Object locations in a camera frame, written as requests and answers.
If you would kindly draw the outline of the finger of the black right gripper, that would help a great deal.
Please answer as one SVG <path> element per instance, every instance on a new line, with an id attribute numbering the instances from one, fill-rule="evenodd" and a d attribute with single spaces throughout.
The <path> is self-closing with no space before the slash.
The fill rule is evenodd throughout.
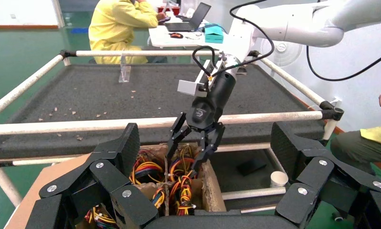
<path id="1" fill-rule="evenodd" d="M 211 155 L 217 150 L 220 145 L 225 126 L 223 123 L 213 123 L 207 128 L 201 130 L 201 151 L 195 157 L 192 164 L 192 170 L 196 173 L 199 172 L 201 165 L 206 162 Z"/>
<path id="2" fill-rule="evenodd" d="M 185 125 L 185 121 L 186 113 L 181 112 L 170 129 L 171 137 L 167 142 L 167 159 L 169 161 L 172 160 L 174 153 L 178 149 L 179 143 L 192 131 L 188 125 Z"/>

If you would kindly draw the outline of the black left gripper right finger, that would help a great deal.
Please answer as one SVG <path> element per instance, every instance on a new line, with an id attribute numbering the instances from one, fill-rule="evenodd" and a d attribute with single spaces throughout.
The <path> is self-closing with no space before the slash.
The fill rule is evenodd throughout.
<path id="1" fill-rule="evenodd" d="M 381 179 L 336 159 L 319 141 L 295 135 L 283 122 L 272 125 L 270 145 L 290 187 L 275 214 L 305 228 L 319 204 L 352 216 L 356 229 L 381 229 Z"/>

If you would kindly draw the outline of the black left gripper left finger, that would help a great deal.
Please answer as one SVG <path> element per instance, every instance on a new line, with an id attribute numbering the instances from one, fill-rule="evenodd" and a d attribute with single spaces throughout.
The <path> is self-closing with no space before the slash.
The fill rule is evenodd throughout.
<path id="1" fill-rule="evenodd" d="M 139 148 L 138 125 L 130 123 L 82 165 L 44 185 L 26 227 L 73 229 L 90 208 L 102 205 L 120 229 L 145 228 L 159 213 L 128 178 Z"/>

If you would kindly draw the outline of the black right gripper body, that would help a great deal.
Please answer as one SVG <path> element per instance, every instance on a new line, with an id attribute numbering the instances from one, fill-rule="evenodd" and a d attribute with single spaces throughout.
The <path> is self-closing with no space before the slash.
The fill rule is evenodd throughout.
<path id="1" fill-rule="evenodd" d="M 196 97 L 186 114 L 187 125 L 194 130 L 211 130 L 222 116 L 236 84 L 227 72 L 219 74 L 206 97 Z"/>

